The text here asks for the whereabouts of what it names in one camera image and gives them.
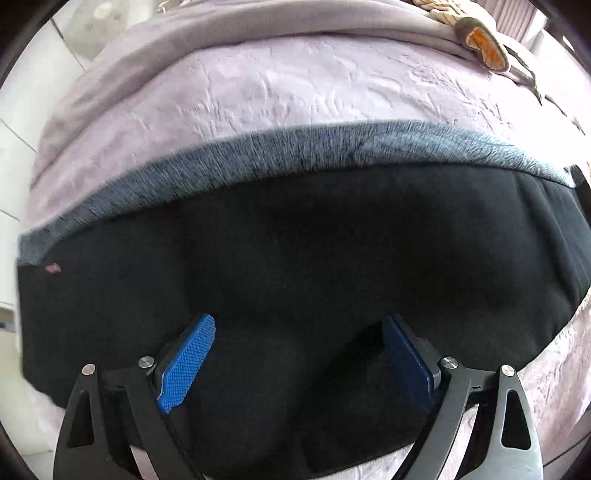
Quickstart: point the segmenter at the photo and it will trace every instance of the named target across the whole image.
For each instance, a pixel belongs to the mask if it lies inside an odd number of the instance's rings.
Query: silver bolt
[[[455,370],[457,368],[457,360],[452,356],[444,356],[441,359],[441,364],[448,370]]]
[[[143,356],[138,360],[140,368],[150,368],[154,364],[154,358],[151,356]]]
[[[94,364],[87,364],[82,367],[82,375],[92,375],[96,370]]]
[[[510,365],[503,365],[501,367],[501,372],[503,372],[507,377],[512,377],[515,375],[515,368]]]

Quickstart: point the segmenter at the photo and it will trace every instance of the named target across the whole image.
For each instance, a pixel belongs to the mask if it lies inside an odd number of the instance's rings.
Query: pink spot on black fabric
[[[61,267],[57,263],[52,263],[51,265],[48,265],[45,267],[45,271],[47,273],[54,274],[54,273],[61,272]]]

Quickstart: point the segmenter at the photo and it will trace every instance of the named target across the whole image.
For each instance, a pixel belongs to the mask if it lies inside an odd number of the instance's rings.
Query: blue rubber pad
[[[204,315],[162,375],[162,389],[157,400],[162,413],[169,413],[173,407],[183,403],[215,336],[213,317]]]
[[[433,376],[392,317],[384,320],[384,354],[398,385],[410,403],[429,411],[434,402]]]

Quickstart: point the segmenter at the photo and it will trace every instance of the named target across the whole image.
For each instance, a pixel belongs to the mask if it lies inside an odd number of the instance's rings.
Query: black garment
[[[20,267],[24,374],[65,406],[84,364],[132,365],[210,313],[191,456],[219,479],[314,478],[407,445],[424,420],[384,365],[386,315],[467,367],[521,369],[586,294],[590,233],[574,190],[501,168],[220,189],[103,221]]]

